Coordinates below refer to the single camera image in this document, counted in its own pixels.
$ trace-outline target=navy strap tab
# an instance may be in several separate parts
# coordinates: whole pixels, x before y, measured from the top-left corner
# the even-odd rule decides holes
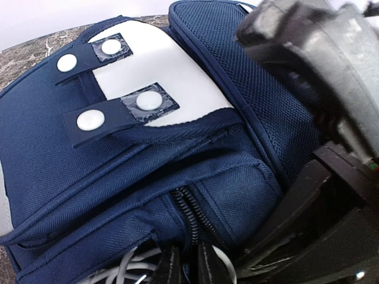
[[[64,114],[74,148],[111,133],[156,120],[179,108],[173,98],[154,83],[121,98],[100,102]]]
[[[118,33],[65,50],[50,61],[50,69],[58,85],[82,72],[106,66],[132,54],[132,50]]]
[[[96,116],[103,114],[103,123],[101,118],[83,117],[85,120],[100,120],[100,126],[95,129],[82,130],[79,128],[79,117],[82,115]],[[143,124],[137,121],[124,105],[122,100],[113,99],[111,101],[100,102],[86,108],[78,109],[63,115],[67,134],[74,148],[80,147],[86,143],[90,143],[100,139],[106,135],[116,131],[125,130],[137,124]]]

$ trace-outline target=stone countertop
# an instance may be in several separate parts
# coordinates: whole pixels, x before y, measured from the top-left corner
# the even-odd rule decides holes
[[[139,20],[157,27],[168,25],[168,18],[165,15],[141,17]],[[76,39],[86,28],[88,28],[88,26],[59,31],[58,33],[46,35],[11,47],[10,49],[0,51],[0,91],[26,70],[65,44]],[[13,268],[4,248],[0,247],[0,284],[13,284],[14,282]]]

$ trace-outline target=white snap button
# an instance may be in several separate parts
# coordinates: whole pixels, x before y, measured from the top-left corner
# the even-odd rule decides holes
[[[163,99],[160,93],[147,91],[137,98],[137,106],[143,111],[153,111],[162,105]]]
[[[78,60],[73,54],[63,55],[57,63],[57,68],[61,72],[68,72],[75,68]]]
[[[107,55],[113,55],[121,50],[121,43],[118,40],[107,40],[101,45],[101,50]]]
[[[85,111],[78,116],[76,123],[79,129],[83,131],[91,131],[102,126],[104,121],[105,116],[101,111],[91,109],[90,111]]]

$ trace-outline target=white wall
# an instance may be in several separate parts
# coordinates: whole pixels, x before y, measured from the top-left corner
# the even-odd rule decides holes
[[[167,14],[173,2],[175,0],[0,0],[0,50],[118,15]]]

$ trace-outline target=zipper teeth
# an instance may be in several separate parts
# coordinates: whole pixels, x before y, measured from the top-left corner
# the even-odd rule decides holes
[[[191,236],[191,245],[195,246],[199,242],[199,227],[196,221],[194,213],[191,211],[190,206],[185,202],[183,198],[183,193],[180,189],[176,189],[171,192],[171,196],[174,199],[179,210],[184,215],[184,218],[187,220],[187,225],[189,228],[189,234]]]
[[[197,203],[197,200],[192,195],[191,191],[186,187],[180,188],[180,191],[184,195],[185,199],[188,201],[190,207],[194,210],[195,217],[197,218],[203,229],[206,231],[206,233],[213,238],[213,241],[215,241],[217,245],[222,246],[222,248],[225,249],[227,246],[224,240],[220,237],[216,229],[212,226],[211,222],[206,217],[205,213]]]

